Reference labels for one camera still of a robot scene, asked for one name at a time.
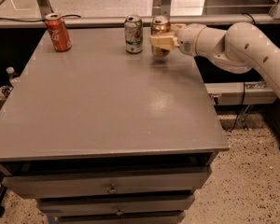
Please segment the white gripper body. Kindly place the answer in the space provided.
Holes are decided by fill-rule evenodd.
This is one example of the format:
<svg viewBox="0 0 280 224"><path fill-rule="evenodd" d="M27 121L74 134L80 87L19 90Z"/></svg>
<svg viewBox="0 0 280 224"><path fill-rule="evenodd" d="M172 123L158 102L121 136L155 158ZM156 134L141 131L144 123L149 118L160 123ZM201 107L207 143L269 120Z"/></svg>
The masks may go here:
<svg viewBox="0 0 280 224"><path fill-rule="evenodd" d="M198 23L192 23L181 28L177 34L179 50L189 56L197 56L196 42L203 29L206 26Z"/></svg>

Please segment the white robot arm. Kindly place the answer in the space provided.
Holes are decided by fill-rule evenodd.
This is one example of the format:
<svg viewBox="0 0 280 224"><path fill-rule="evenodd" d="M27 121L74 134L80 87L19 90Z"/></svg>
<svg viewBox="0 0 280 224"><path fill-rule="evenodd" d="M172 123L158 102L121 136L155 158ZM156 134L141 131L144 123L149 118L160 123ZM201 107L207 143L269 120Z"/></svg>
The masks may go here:
<svg viewBox="0 0 280 224"><path fill-rule="evenodd" d="M237 22L227 30L192 23L150 37L152 46L206 58L216 67L243 74L255 69L280 99L280 48L258 27Z"/></svg>

